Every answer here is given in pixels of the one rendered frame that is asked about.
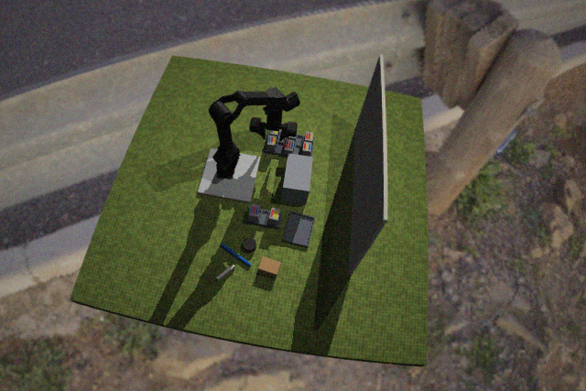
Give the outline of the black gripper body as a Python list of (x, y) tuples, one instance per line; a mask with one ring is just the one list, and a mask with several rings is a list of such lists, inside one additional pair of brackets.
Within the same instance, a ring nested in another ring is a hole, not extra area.
[[(281, 116), (282, 118), (282, 116)], [(298, 124), (297, 122), (287, 122), (284, 124), (281, 124), (281, 118), (278, 120), (271, 120), (266, 116), (266, 123), (262, 123), (261, 118), (254, 118), (252, 117), (250, 120), (250, 125), (249, 125), (249, 131), (250, 132), (262, 132), (263, 128), (266, 130), (273, 130), (273, 131), (279, 131), (279, 129), (283, 130), (284, 134), (287, 134), (287, 136), (293, 136), (295, 137), (297, 134), (297, 127)]]

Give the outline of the white flat bar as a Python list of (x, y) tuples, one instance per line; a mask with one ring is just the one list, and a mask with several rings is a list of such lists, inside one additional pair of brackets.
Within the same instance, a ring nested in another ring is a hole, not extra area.
[(235, 268), (235, 265), (231, 265), (229, 268), (225, 269), (219, 276), (216, 277), (217, 280), (223, 278), (227, 275), (228, 272), (232, 271)]

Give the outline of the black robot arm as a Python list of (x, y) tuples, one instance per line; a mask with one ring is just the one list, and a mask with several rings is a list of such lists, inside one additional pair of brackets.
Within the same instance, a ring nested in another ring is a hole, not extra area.
[[(225, 106), (225, 103), (233, 101), (236, 101), (238, 105), (232, 113)], [(298, 107), (300, 101), (295, 91), (285, 96), (278, 88), (271, 88), (261, 92), (237, 91), (212, 103), (209, 114), (217, 124), (216, 129), (220, 141), (218, 150), (212, 156), (217, 163), (216, 178), (218, 179), (233, 179), (234, 168), (240, 154), (238, 146), (233, 142), (230, 125), (247, 105), (266, 105), (263, 108), (265, 115), (271, 120), (278, 120), (282, 116), (282, 111), (289, 112)]]

